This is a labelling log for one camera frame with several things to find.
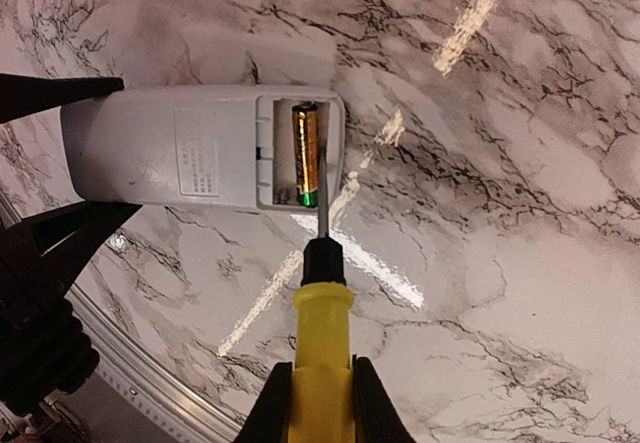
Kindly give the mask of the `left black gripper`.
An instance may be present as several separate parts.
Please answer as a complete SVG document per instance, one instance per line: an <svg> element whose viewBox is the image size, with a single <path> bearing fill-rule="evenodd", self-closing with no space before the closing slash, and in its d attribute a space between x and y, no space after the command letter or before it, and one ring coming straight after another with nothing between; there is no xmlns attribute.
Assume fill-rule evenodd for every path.
<svg viewBox="0 0 640 443"><path fill-rule="evenodd" d="M64 296L109 237L141 209L80 202L1 231L1 402L30 413L52 392L76 392L99 353ZM9 316L40 313L17 328Z"/></svg>

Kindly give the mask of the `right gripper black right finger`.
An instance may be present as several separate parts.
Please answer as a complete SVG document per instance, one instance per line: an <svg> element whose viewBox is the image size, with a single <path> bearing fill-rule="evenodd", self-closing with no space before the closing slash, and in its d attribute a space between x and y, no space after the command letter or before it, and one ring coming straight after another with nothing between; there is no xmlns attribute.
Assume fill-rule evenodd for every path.
<svg viewBox="0 0 640 443"><path fill-rule="evenodd" d="M396 411L368 357L354 355L353 404L355 441L364 443L415 443Z"/></svg>

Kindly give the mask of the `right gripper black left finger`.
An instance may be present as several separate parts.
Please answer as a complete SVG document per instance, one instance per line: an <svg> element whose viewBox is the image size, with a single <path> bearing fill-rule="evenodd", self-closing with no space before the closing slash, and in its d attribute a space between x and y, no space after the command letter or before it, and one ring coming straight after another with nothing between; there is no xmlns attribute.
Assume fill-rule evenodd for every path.
<svg viewBox="0 0 640 443"><path fill-rule="evenodd" d="M274 365L234 443L282 443L288 440L292 373L291 362Z"/></svg>

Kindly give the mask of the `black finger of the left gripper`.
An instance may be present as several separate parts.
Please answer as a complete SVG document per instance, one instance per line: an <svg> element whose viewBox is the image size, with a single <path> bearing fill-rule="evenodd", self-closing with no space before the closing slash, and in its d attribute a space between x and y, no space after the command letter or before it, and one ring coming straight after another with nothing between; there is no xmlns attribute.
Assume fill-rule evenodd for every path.
<svg viewBox="0 0 640 443"><path fill-rule="evenodd" d="M124 89L120 77L40 78L2 73L2 124L86 99L103 98Z"/></svg>

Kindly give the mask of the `yellow handled screwdriver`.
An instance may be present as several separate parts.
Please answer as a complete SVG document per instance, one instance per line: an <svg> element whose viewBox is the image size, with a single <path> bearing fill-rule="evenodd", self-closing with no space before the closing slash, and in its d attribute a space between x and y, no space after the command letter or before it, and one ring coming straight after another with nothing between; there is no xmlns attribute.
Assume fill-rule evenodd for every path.
<svg viewBox="0 0 640 443"><path fill-rule="evenodd" d="M355 416L349 314L342 246L330 236L326 151L318 160L317 236L304 249L294 295L296 353L287 425L289 442L353 442Z"/></svg>

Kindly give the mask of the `white remote control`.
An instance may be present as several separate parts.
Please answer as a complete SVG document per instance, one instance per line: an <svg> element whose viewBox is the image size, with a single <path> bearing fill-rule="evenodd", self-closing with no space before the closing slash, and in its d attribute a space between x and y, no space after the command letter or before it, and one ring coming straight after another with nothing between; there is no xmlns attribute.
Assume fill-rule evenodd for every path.
<svg viewBox="0 0 640 443"><path fill-rule="evenodd" d="M88 201L312 213L296 190L292 107L303 102L318 105L319 151L335 198L344 103L334 91L295 85L147 87L65 105L73 187Z"/></svg>

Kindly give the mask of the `battery in remote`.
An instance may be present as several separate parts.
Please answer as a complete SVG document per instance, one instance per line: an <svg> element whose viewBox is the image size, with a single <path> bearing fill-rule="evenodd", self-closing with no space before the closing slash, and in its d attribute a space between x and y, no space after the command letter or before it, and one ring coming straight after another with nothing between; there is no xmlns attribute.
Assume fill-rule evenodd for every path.
<svg viewBox="0 0 640 443"><path fill-rule="evenodd" d="M314 102L292 107L297 201L305 208L318 204L319 108Z"/></svg>

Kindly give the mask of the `front aluminium rail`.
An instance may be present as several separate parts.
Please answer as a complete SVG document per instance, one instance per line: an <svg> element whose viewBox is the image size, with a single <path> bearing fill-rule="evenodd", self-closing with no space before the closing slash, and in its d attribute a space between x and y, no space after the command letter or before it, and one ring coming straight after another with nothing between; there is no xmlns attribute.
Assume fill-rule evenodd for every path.
<svg viewBox="0 0 640 443"><path fill-rule="evenodd" d="M210 399L195 348L213 345L191 328L201 292L178 241L181 222L163 207L118 229L68 294L101 356L98 378L126 408L176 442L230 442L240 425Z"/></svg>

